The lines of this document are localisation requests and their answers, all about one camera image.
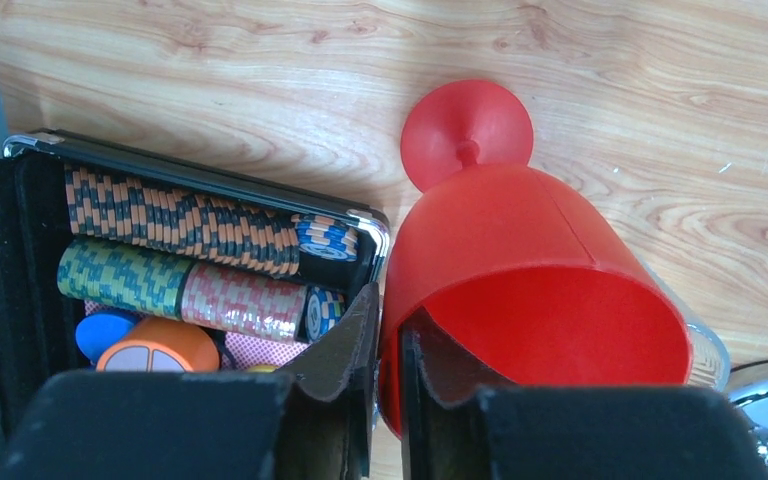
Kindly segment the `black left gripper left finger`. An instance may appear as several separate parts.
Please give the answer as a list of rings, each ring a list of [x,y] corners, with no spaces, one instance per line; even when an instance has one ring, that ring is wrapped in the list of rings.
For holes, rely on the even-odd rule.
[[[379,287],[272,373],[72,370],[37,392],[0,479],[359,479],[370,472]]]

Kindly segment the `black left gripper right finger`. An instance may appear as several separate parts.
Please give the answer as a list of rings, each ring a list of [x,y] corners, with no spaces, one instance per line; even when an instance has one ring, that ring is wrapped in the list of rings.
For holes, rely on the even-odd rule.
[[[399,334],[409,479],[766,479],[743,413],[699,387],[521,387],[425,311]]]

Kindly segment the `red wine glass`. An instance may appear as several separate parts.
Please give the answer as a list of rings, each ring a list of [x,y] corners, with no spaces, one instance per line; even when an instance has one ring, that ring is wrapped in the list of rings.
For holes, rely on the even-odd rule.
[[[460,80],[426,94],[402,133],[420,198],[387,268],[379,408],[401,435],[400,334],[426,312],[518,385],[681,385],[685,322],[599,211],[530,166],[531,118],[508,89]]]

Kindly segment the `clear wine glass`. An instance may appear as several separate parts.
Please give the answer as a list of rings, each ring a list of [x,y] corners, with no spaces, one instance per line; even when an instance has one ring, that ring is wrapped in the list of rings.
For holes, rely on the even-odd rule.
[[[692,346],[688,384],[723,391],[731,371],[731,359],[724,342],[642,258],[638,260],[685,321]]]

